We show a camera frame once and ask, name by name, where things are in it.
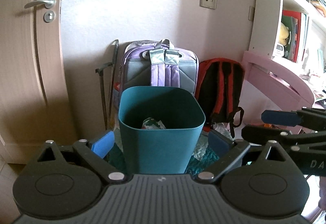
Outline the teal plastic trash bin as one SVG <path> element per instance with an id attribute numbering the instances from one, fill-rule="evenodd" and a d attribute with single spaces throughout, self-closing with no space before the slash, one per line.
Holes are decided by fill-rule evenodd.
<path id="1" fill-rule="evenodd" d="M 149 117 L 161 120 L 166 128 L 142 129 Z M 122 92 L 118 120 L 127 172 L 182 174 L 206 118 L 197 100 L 184 89 L 135 86 Z"/>

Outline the teal patterned rug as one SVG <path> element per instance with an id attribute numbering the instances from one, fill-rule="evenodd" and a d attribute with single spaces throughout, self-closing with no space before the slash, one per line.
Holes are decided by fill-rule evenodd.
<path id="1" fill-rule="evenodd" d="M 228 137 L 230 140 L 234 140 L 231 137 L 229 126 L 224 123 L 218 123 L 214 125 L 214 130 L 218 131 L 222 135 Z M 120 129 L 114 128 L 114 147 L 109 151 L 107 156 L 104 158 L 110 165 L 116 167 L 123 173 L 127 172 L 126 161 L 123 156 L 122 139 L 120 135 Z M 205 168 L 213 164 L 219 159 L 216 153 L 208 147 L 208 132 L 202 132 L 193 154 L 189 160 L 189 163 L 184 171 L 185 174 L 191 174 L 195 176 L 202 172 Z"/>

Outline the christmas pattern paper bag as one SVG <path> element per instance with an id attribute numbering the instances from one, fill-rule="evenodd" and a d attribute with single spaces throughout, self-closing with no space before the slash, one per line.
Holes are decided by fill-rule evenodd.
<path id="1" fill-rule="evenodd" d="M 145 130 L 164 130 L 166 127 L 161 120 L 156 121 L 155 119 L 149 117 L 143 121 L 142 129 Z"/>

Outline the black orange backpack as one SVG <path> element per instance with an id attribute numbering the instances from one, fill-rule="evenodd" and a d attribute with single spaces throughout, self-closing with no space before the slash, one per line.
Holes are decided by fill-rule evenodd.
<path id="1" fill-rule="evenodd" d="M 230 135 L 242 123 L 244 110 L 239 106 L 245 70 L 231 59 L 213 58 L 199 64 L 195 98 L 203 110 L 210 130 L 217 123 L 228 123 Z"/>

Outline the beige wooden door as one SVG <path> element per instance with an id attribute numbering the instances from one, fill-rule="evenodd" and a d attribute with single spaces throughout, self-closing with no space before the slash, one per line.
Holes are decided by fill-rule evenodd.
<path id="1" fill-rule="evenodd" d="M 70 144 L 76 130 L 61 50 L 60 1 L 1 0 L 1 156 L 25 164 L 46 140 Z M 46 11 L 55 20 L 46 23 Z"/>

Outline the black folded stand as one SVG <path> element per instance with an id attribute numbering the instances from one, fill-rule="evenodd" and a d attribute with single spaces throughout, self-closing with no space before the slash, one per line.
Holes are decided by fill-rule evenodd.
<path id="1" fill-rule="evenodd" d="M 116 74 L 116 64 L 118 58 L 119 40 L 115 39 L 112 42 L 113 54 L 111 61 L 102 64 L 101 67 L 95 70 L 95 73 L 99 77 L 99 88 L 101 93 L 102 113 L 105 129 L 111 128 L 111 114 L 112 114 L 112 101 L 113 101 L 113 89 L 114 79 Z M 109 82 L 105 83 L 105 71 L 109 70 Z"/>

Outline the white bookshelf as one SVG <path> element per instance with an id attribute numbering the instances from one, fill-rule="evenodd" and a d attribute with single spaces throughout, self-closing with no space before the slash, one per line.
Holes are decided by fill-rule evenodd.
<path id="1" fill-rule="evenodd" d="M 256 0 L 249 51 L 298 75 L 322 77 L 325 0 Z"/>

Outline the purple grey backpack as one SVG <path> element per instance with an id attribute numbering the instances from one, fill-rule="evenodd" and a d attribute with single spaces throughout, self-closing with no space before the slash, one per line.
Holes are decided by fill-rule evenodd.
<path id="1" fill-rule="evenodd" d="M 198 70 L 196 54 L 175 47 L 169 39 L 130 42 L 119 68 L 115 106 L 119 107 L 122 92 L 134 86 L 182 88 L 194 95 Z"/>

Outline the silver door lock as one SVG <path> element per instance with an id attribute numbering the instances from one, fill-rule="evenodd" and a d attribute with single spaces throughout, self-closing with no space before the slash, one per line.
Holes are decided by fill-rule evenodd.
<path id="1" fill-rule="evenodd" d="M 52 10 L 46 11 L 44 13 L 43 19 L 46 23 L 53 22 L 55 20 L 55 13 Z"/>

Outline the wall power socket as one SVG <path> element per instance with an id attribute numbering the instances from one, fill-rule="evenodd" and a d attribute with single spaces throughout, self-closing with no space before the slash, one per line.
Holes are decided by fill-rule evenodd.
<path id="1" fill-rule="evenodd" d="M 217 7 L 217 0 L 200 0 L 199 6 L 207 9 L 215 10 Z"/>

